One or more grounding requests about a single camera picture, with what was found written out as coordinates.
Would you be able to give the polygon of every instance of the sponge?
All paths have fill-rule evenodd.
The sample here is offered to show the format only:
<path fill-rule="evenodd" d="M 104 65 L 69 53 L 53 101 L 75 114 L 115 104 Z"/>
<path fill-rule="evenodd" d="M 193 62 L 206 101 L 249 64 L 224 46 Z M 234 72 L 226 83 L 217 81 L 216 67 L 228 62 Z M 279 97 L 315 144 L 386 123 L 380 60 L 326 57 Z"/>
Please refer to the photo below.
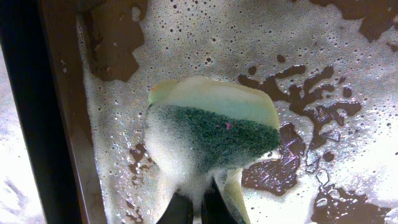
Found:
<path fill-rule="evenodd" d="M 155 85 L 149 104 L 146 148 L 160 169 L 154 221 L 176 191 L 192 200 L 194 215 L 199 215 L 215 178 L 229 211 L 250 223 L 241 169 L 279 145 L 279 119 L 269 96 L 191 77 Z"/>

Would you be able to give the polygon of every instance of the pink speck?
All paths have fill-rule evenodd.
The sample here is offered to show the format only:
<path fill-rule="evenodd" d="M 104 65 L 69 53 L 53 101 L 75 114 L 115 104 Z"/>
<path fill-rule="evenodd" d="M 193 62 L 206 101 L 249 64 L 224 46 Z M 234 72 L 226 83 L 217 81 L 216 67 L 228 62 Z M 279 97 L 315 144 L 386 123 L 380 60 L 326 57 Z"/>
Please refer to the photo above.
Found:
<path fill-rule="evenodd" d="M 231 123 L 225 123 L 226 124 L 226 129 L 229 130 L 232 127 Z"/>

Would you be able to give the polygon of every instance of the soap suds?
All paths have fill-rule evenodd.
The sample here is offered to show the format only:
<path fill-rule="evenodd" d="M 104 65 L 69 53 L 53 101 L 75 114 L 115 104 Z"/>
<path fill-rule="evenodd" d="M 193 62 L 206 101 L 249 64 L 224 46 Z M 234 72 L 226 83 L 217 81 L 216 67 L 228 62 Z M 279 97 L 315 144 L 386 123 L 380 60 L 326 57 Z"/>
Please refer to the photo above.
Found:
<path fill-rule="evenodd" d="M 118 79 L 103 82 L 90 70 L 87 57 L 90 52 L 84 35 L 86 24 L 83 19 L 78 20 L 88 112 L 108 223 L 129 221 L 126 212 L 141 217 L 144 223 L 152 223 L 159 168 L 150 166 L 149 156 L 144 155 L 136 169 L 142 175 L 137 185 L 133 184 L 135 174 L 129 168 L 136 162 L 129 153 L 130 149 L 134 150 L 136 144 L 144 143 L 142 130 L 145 116 L 139 116 L 139 113 L 143 113 L 148 106 L 150 88 L 162 81 L 194 75 L 237 83 L 238 75 L 247 75 L 251 66 L 256 66 L 256 72 L 250 78 L 263 81 L 270 74 L 294 65 L 304 65 L 306 73 L 278 79 L 275 84 L 282 93 L 288 93 L 291 84 L 303 83 L 328 65 L 333 66 L 334 70 L 331 79 L 337 78 L 338 82 L 339 78 L 345 77 L 344 85 L 353 92 L 351 99 L 360 102 L 362 108 L 354 116 L 347 117 L 344 126 L 332 121 L 323 127 L 337 129 L 340 141 L 326 141 L 314 150 L 314 153 L 329 150 L 335 155 L 328 162 L 333 166 L 322 159 L 318 166 L 327 169 L 331 179 L 338 180 L 336 184 L 339 187 L 351 190 L 365 186 L 368 200 L 372 200 L 373 204 L 398 207 L 396 194 L 383 196 L 387 190 L 397 190 L 390 181 L 392 171 L 385 171 L 383 181 L 362 181 L 374 175 L 364 171 L 370 165 L 376 170 L 385 166 L 397 169 L 396 162 L 387 160 L 387 163 L 382 159 L 382 156 L 394 156 L 396 153 L 392 147 L 396 142 L 383 143 L 390 142 L 387 138 L 396 136 L 394 130 L 398 123 L 398 116 L 395 115 L 398 112 L 392 107 L 398 100 L 394 78 L 398 72 L 397 54 L 386 44 L 397 41 L 396 26 L 370 43 L 358 32 L 362 20 L 346 21 L 335 6 L 320 7 L 310 1 L 292 3 L 272 0 L 267 4 L 262 1 L 213 0 L 206 1 L 206 4 L 205 1 L 186 1 L 186 4 L 177 0 L 149 1 L 145 18 L 142 15 L 145 10 L 140 10 L 143 20 L 139 25 L 145 42 L 133 51 L 139 68 L 125 82 Z M 278 62 L 276 55 L 283 55 L 285 62 Z M 313 88 L 326 83 L 330 80 L 322 80 Z M 334 92 L 324 91 L 322 100 L 314 101 L 307 107 L 315 110 L 317 106 L 327 107 L 346 100 L 342 98 L 342 92 L 343 86 L 337 85 Z M 277 101 L 275 105 L 280 122 L 293 123 L 297 134 L 306 145 L 310 145 L 313 124 L 289 110 L 288 103 Z M 391 123 L 391 128 L 387 128 L 386 123 Z M 372 159 L 364 162 L 361 160 L 363 157 Z M 306 174 L 305 161 L 302 164 L 297 170 L 296 186 L 281 197 L 266 191 L 244 189 L 247 208 L 255 208 L 248 209 L 254 223 L 311 222 L 312 213 L 309 211 L 313 208 L 312 198 L 318 193 L 318 185 L 316 178 Z M 150 169 L 141 169 L 144 165 Z M 126 205 L 126 199 L 134 204 L 134 209 Z"/>

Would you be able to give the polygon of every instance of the dark frame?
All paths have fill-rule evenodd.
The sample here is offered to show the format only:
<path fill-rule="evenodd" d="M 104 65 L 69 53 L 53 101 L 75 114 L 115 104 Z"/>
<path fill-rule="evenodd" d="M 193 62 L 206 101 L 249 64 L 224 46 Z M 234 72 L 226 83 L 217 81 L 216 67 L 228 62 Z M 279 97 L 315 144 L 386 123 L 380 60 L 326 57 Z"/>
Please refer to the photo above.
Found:
<path fill-rule="evenodd" d="M 35 0 L 0 2 L 0 41 L 45 219 L 82 223 Z"/>

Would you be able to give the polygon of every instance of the black strip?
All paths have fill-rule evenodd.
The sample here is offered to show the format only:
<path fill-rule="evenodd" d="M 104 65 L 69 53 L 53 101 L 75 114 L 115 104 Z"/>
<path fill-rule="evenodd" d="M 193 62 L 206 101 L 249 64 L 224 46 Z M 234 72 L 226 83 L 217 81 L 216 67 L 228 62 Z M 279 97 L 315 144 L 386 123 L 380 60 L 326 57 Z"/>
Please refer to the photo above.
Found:
<path fill-rule="evenodd" d="M 205 224 L 238 224 L 229 213 L 220 190 L 213 179 L 211 186 L 215 191 L 205 194 L 201 207 L 201 220 Z"/>
<path fill-rule="evenodd" d="M 157 224 L 181 223 L 191 224 L 193 221 L 192 202 L 174 193 L 169 206 Z"/>
<path fill-rule="evenodd" d="M 82 223 L 35 0 L 0 1 L 0 41 L 47 223 Z"/>

